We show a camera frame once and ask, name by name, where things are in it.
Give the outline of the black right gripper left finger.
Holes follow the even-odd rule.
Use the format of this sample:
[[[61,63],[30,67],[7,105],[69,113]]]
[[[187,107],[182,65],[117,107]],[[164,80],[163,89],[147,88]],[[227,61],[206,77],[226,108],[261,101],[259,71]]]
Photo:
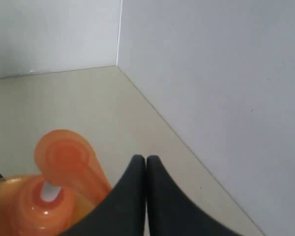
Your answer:
[[[64,236],[142,236],[145,229],[145,159],[134,155],[107,197]]]

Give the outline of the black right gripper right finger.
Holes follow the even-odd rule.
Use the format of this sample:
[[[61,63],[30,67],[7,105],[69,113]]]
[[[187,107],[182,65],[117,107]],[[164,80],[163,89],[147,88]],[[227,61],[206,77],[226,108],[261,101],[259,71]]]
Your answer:
[[[156,155],[147,158],[147,216],[151,236],[238,236],[196,206]]]

